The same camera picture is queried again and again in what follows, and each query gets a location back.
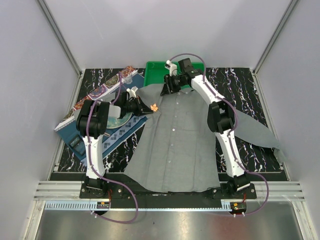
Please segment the gold leaf brooch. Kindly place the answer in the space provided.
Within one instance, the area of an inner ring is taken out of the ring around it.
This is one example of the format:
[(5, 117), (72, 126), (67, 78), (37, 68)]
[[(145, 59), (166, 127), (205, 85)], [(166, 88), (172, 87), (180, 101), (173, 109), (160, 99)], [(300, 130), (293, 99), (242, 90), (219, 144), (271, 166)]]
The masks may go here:
[(156, 103), (150, 105), (150, 109), (153, 111), (153, 112), (157, 112), (159, 110), (159, 107)]

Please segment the grey button shirt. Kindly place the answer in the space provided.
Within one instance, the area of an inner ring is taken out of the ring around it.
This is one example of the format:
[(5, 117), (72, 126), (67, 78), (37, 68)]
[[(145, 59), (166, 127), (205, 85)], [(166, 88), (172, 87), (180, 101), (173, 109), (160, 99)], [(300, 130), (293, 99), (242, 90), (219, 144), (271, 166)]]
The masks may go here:
[(191, 88), (161, 96), (162, 84), (137, 90), (147, 115), (124, 174), (153, 192), (202, 192), (219, 186), (216, 136), (207, 124), (208, 105)]

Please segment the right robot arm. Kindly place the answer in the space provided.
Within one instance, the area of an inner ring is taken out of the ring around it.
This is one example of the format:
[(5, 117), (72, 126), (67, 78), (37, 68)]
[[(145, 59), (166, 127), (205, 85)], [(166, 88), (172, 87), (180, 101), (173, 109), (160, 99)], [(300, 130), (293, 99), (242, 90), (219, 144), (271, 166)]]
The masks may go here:
[(237, 114), (226, 98), (221, 95), (207, 80), (206, 74), (195, 69), (189, 58), (174, 64), (170, 59), (164, 64), (169, 73), (164, 76), (161, 96), (177, 93), (188, 85), (195, 90), (207, 103), (207, 125), (215, 134), (222, 149), (226, 163), (226, 172), (231, 180), (226, 184), (228, 195), (239, 198), (250, 186), (244, 166), (241, 163), (235, 139)]

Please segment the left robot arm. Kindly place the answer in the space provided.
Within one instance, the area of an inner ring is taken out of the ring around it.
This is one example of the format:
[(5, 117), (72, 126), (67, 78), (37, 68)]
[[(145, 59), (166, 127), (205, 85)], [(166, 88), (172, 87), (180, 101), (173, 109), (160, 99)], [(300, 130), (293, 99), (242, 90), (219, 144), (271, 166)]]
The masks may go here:
[(106, 170), (103, 164), (103, 135), (110, 118), (122, 119), (126, 114), (145, 116), (154, 111), (145, 105), (137, 94), (137, 87), (119, 93), (111, 102), (86, 99), (76, 118), (76, 129), (84, 142), (87, 170), (80, 197), (85, 194), (103, 198), (108, 193), (108, 184), (102, 177)]

